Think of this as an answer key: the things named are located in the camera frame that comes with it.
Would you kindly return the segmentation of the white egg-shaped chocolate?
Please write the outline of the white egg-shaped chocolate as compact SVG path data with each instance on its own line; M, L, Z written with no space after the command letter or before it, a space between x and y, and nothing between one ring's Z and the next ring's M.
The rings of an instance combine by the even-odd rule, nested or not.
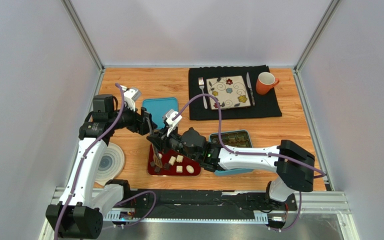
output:
M194 167L192 167L191 165L187 165L186 166L186 170L189 174L193 174L195 172L195 169Z

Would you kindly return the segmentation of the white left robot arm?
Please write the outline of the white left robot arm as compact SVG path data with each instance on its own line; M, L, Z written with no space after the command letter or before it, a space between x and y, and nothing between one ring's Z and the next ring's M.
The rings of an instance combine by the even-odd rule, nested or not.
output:
M97 239L103 230L104 216L113 207L135 202L140 196L132 194L126 180L108 180L104 189L92 196L100 161L115 130L126 128L145 135L154 126L145 108L137 112L138 98L139 94L132 90L120 100L110 94L93 98L93 111L79 128L78 152L68 183L58 202L46 209L55 240Z

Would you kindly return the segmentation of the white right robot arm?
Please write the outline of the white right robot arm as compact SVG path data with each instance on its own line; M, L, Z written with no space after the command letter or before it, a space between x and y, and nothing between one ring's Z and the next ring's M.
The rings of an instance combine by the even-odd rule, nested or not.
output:
M291 140L263 148L235 147L208 141L192 127L182 134L165 127L146 138L158 151L174 151L209 172L252 169L276 173L266 189L272 201L285 202L293 192L314 190L315 157Z

